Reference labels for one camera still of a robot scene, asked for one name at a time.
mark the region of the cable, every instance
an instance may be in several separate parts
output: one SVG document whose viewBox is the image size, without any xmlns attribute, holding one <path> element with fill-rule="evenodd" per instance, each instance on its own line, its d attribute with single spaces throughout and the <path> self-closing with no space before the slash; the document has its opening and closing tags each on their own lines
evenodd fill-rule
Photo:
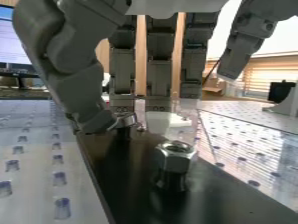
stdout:
<svg viewBox="0 0 298 224">
<path fill-rule="evenodd" d="M 217 61 L 217 63 L 214 64 L 214 66 L 213 66 L 210 72 L 208 73 L 206 79 L 205 79 L 205 81 L 204 81 L 204 83 L 202 83 L 202 87 L 205 86 L 205 84 L 206 84 L 206 82 L 208 82 L 208 80 L 209 80 L 209 77 L 210 77 L 210 75 L 212 75 L 212 73 L 213 73 L 213 70 L 216 69 L 216 67 L 217 67 L 217 65 L 220 64 L 220 62 L 221 62 L 221 59 L 218 59 L 218 61 Z"/>
</svg>

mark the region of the window blind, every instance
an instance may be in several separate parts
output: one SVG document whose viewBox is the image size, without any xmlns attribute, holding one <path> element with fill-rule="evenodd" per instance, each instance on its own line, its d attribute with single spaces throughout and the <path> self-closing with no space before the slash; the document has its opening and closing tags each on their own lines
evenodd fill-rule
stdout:
<svg viewBox="0 0 298 224">
<path fill-rule="evenodd" d="M 246 94 L 266 95 L 272 82 L 297 82 L 298 55 L 253 58 L 244 70 L 242 81 Z"/>
</svg>

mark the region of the metal pegboard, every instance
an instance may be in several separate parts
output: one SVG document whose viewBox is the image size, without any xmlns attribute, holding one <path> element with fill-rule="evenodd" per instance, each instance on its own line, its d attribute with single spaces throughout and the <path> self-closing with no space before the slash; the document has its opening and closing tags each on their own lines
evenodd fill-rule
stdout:
<svg viewBox="0 0 298 224">
<path fill-rule="evenodd" d="M 262 111 L 273 104 L 253 101 L 202 101 L 193 104 L 204 111 L 298 134 L 298 118 Z"/>
<path fill-rule="evenodd" d="M 0 222 L 108 223 L 75 135 L 52 101 L 0 101 Z"/>
<path fill-rule="evenodd" d="M 209 112 L 200 116 L 200 156 L 298 212 L 298 136 Z"/>
</svg>

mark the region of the gray robot arm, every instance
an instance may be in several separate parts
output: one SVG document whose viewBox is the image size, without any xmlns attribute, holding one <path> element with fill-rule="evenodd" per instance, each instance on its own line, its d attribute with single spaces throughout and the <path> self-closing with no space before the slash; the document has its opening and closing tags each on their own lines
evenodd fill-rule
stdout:
<svg viewBox="0 0 298 224">
<path fill-rule="evenodd" d="M 298 15 L 296 0 L 244 0 L 233 22 L 226 50 L 217 70 L 220 77 L 234 81 L 274 32 L 278 21 Z"/>
<path fill-rule="evenodd" d="M 124 0 L 20 0 L 13 26 L 55 101 L 85 133 L 117 126 L 95 48 L 125 22 Z"/>
</svg>

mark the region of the metal hex nut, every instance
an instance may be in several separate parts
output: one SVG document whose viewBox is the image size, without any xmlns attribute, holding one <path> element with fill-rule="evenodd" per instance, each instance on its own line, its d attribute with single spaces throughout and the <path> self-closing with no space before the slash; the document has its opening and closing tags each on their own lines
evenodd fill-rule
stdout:
<svg viewBox="0 0 298 224">
<path fill-rule="evenodd" d="M 193 146 L 181 141 L 166 141 L 156 147 L 158 167 L 165 172 L 184 174 L 197 158 Z"/>
</svg>

